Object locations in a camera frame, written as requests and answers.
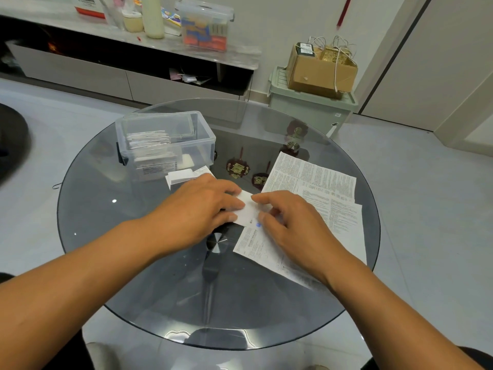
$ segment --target bottle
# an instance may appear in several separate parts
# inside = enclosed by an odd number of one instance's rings
[[[164,38],[163,15],[160,0],[142,0],[142,18],[145,34],[153,39]]]

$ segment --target clear plastic box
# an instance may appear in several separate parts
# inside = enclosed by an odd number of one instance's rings
[[[215,135],[200,111],[131,113],[115,121],[118,147],[133,180],[214,162]]]
[[[198,0],[178,0],[175,9],[182,20],[185,45],[226,50],[228,22],[235,19],[233,8]]]

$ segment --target small jar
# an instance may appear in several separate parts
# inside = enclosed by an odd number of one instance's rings
[[[123,23],[125,28],[129,32],[142,32],[144,31],[144,23],[142,21],[142,13],[136,11],[122,10]]]

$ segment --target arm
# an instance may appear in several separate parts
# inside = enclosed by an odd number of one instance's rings
[[[241,189],[205,174],[155,211],[0,284],[0,364],[41,368],[120,288],[153,261],[189,247],[236,215]]]
[[[300,196],[277,191],[252,199],[272,204],[269,214],[260,213],[260,222],[293,261],[341,301],[381,369],[481,369],[351,255]],[[278,213],[285,225],[274,218]]]

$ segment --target storage bin lid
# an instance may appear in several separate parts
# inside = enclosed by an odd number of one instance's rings
[[[358,101],[354,97],[352,92],[344,93],[342,99],[330,99],[328,97],[312,95],[305,92],[297,92],[295,90],[289,89],[287,87],[287,76],[286,70],[280,66],[274,69],[274,72],[269,78],[271,82],[271,87],[269,91],[278,95],[283,95],[291,97],[293,99],[300,99],[303,101],[308,101],[311,103],[316,103],[320,105],[327,105],[331,107],[336,107],[338,109],[355,111],[358,108]]]
[[[233,8],[224,5],[209,4],[198,0],[178,0],[175,2],[175,10],[183,13],[202,14],[209,18],[226,19],[234,21],[235,12]]]

